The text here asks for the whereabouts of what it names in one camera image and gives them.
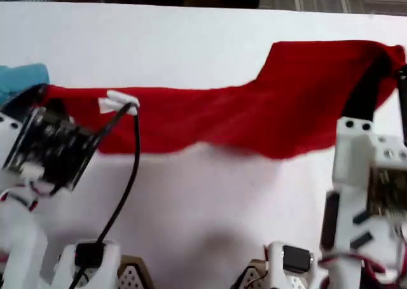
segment white sheet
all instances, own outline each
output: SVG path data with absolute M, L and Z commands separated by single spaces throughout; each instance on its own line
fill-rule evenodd
M 282 40 L 407 46 L 407 18 L 377 15 L 0 3 L 0 27 L 0 64 L 43 62 L 65 87 L 241 85 Z M 401 136 L 396 95 L 375 123 L 377 132 Z M 159 289 L 229 288 L 251 258 L 261 258 L 262 244 L 318 250 L 332 163 L 333 149 L 282 162 L 205 144 L 143 156 L 109 237 L 143 257 Z M 130 168 L 131 157 L 97 156 L 71 196 L 41 204 L 50 235 L 45 275 L 64 243 L 101 231 Z

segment red cloth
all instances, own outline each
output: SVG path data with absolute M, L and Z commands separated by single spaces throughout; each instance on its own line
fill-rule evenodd
M 120 90 L 140 100 L 144 153 L 174 152 L 204 141 L 282 159 L 335 143 L 336 121 L 346 100 L 369 65 L 383 53 L 391 59 L 392 73 L 380 85 L 380 104 L 396 86 L 395 73 L 404 65 L 405 56 L 401 46 L 371 41 L 275 43 L 258 77 L 239 87 Z M 48 98 L 56 97 L 85 127 L 97 130 L 113 115 L 99 113 L 97 98 L 106 97 L 106 88 L 51 86 Z M 99 149 L 133 152 L 130 116 Z

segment cable clip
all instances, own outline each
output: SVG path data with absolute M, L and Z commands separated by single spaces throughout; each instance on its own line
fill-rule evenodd
M 117 90 L 108 90 L 107 98 L 99 98 L 99 109 L 101 114 L 106 114 L 112 111 L 118 111 L 126 103 L 134 103 L 127 113 L 133 116 L 137 115 L 137 109 L 140 107 L 139 100 L 131 95 L 118 92 Z

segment black cable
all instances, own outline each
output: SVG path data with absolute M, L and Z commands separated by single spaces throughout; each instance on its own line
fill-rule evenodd
M 110 133 L 112 128 L 120 121 L 120 119 L 127 113 L 127 111 L 134 106 L 132 103 L 125 104 L 117 114 L 112 118 L 112 120 L 99 132 L 99 136 L 96 141 L 96 145 L 100 143 L 100 141 Z M 99 237 L 96 240 L 96 244 L 102 243 L 104 238 L 106 237 L 107 233 L 109 232 L 110 228 L 112 227 L 113 223 L 116 221 L 118 215 L 120 214 L 121 209 L 123 208 L 128 195 L 133 187 L 135 177 L 137 176 L 137 170 L 140 164 L 140 127 L 139 127 L 139 117 L 138 115 L 134 116 L 134 136 L 135 136 L 135 152 L 134 152 L 134 163 L 132 173 L 128 179 L 128 183 L 126 186 L 123 195 L 121 196 L 120 202 L 118 203 L 116 209 L 114 210 L 113 214 L 111 215 L 109 221 L 106 223 L 103 231 L 100 233 Z M 75 289 L 76 285 L 79 283 L 82 275 L 84 275 L 86 271 L 86 267 L 80 267 L 78 273 L 76 273 L 69 289 Z

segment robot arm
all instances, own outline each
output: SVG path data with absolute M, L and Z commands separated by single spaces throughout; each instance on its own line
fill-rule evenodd
M 373 132 L 378 86 L 387 69 L 385 58 L 371 65 L 337 122 L 333 189 L 326 196 L 321 232 L 322 259 L 316 261 L 307 250 L 274 242 L 267 247 L 265 272 L 246 284 L 289 289 L 293 287 L 289 277 L 294 276 L 302 279 L 298 288 L 407 287 L 407 242 L 401 230 L 407 219 L 407 67 L 398 76 L 404 139 Z M 318 265 L 328 270 L 328 277 L 317 273 Z M 239 288 L 255 288 L 250 286 L 242 283 Z
M 47 238 L 31 211 L 40 197 L 51 197 L 61 188 L 74 189 L 97 145 L 109 132 L 92 132 L 76 125 L 61 109 L 39 107 L 45 90 L 46 85 L 31 87 L 0 109 L 0 251 L 8 254 L 0 288 L 68 289 L 74 282 L 75 266 L 86 266 L 97 267 L 97 272 L 82 288 L 113 289 L 120 247 L 105 241 L 104 236 L 101 241 L 67 246 L 52 284 L 39 276 Z M 114 119 L 118 120 L 125 113 L 136 116 L 139 102 L 132 96 L 107 91 L 100 106 L 103 112 L 117 111 Z

